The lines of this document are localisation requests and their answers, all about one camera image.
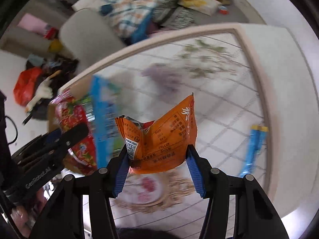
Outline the blue stick sachets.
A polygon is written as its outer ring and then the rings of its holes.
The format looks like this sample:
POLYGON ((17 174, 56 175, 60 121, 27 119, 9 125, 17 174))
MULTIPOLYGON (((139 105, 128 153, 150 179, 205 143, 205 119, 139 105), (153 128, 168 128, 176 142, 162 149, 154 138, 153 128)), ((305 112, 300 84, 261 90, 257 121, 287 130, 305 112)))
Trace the blue stick sachets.
POLYGON ((239 177, 252 174, 254 170, 255 160, 260 152, 264 140, 268 134, 268 127, 260 125, 252 125, 248 140, 247 153, 245 156, 244 165, 239 173, 239 177))

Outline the grey chair with clutter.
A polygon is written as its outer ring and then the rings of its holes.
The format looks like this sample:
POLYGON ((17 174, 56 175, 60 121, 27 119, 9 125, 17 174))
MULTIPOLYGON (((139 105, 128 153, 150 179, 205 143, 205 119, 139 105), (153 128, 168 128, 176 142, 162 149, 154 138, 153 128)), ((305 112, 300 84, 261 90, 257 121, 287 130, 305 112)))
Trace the grey chair with clutter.
POLYGON ((212 15, 190 9, 195 25, 206 25, 215 23, 249 23, 248 18, 235 5, 233 0, 227 0, 226 4, 216 7, 212 15))

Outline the red snack packet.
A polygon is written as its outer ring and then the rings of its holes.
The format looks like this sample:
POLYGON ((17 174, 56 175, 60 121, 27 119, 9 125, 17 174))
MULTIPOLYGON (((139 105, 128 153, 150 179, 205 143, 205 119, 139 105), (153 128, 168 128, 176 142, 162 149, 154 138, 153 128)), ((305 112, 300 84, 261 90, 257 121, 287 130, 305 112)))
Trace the red snack packet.
POLYGON ((81 100, 66 90, 49 103, 47 117, 48 131, 59 129, 63 134, 64 166, 81 175, 96 171, 96 147, 81 100))

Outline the cardboard box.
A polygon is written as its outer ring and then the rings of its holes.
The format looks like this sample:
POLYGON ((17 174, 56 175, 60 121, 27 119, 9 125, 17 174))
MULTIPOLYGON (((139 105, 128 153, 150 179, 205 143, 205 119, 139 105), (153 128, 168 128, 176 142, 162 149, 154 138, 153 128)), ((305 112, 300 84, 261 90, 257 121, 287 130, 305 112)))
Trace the cardboard box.
POLYGON ((80 88, 79 96, 66 90, 49 103, 49 130, 66 132, 81 122, 87 124, 89 134, 68 150, 63 164, 74 173, 90 175, 106 167, 123 147, 115 124, 121 88, 98 75, 91 78, 89 87, 80 88))

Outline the orange snack packet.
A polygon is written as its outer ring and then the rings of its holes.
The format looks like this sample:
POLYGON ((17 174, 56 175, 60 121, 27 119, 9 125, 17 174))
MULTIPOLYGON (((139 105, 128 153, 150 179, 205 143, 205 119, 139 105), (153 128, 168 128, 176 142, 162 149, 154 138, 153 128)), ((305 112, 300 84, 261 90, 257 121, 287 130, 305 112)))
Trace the orange snack packet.
POLYGON ((139 122, 122 115, 115 118, 115 123, 127 148, 131 173, 171 170, 185 161, 187 146, 196 144, 194 95, 187 96, 158 120, 139 122))

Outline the white goose plush toy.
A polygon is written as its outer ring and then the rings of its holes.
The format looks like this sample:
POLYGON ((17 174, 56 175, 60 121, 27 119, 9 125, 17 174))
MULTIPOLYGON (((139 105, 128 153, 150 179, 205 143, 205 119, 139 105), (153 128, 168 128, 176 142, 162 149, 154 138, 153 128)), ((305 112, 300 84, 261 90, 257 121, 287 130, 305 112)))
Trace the white goose plush toy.
POLYGON ((31 110, 34 108, 34 106, 41 100, 41 99, 51 99, 53 97, 52 88, 49 87, 49 85, 52 82, 52 79, 59 75, 62 71, 58 70, 54 74, 48 76, 44 81, 40 83, 38 86, 35 95, 29 101, 27 106, 25 107, 25 113, 31 112, 31 110))

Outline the white tissue package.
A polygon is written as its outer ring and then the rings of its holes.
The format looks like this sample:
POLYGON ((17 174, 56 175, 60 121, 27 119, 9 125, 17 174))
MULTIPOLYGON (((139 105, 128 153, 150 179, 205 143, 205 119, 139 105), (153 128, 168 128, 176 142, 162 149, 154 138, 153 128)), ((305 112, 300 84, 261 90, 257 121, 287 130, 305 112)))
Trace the white tissue package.
POLYGON ((179 5, 212 16, 222 5, 217 0, 179 0, 179 5))

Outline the plaid blanket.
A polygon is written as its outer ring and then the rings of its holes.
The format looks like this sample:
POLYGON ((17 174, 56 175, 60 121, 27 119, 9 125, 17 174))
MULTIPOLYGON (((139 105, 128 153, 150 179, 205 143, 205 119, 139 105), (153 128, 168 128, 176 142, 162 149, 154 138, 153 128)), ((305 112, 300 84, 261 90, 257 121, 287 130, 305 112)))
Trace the plaid blanket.
POLYGON ((147 39, 153 10, 164 0, 102 0, 99 13, 127 44, 147 39))

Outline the orange plastic bag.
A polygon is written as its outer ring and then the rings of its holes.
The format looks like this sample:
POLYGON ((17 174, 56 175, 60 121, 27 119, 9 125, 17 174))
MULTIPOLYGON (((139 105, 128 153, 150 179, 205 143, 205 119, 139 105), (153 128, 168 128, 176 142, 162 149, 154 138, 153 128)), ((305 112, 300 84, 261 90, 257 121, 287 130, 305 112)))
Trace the orange plastic bag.
POLYGON ((33 98, 35 83, 39 76, 43 73, 41 68, 34 67, 22 71, 17 79, 14 87, 14 99, 18 105, 26 106, 33 98))

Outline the zebra pattern bag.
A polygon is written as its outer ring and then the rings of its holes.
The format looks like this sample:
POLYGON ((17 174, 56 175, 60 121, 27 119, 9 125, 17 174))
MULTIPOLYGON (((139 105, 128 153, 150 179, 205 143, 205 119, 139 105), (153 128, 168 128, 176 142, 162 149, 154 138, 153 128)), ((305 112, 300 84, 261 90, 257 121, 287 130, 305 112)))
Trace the zebra pattern bag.
POLYGON ((179 5, 179 0, 163 0, 153 10, 151 20, 159 29, 179 30, 193 25, 194 15, 179 5))

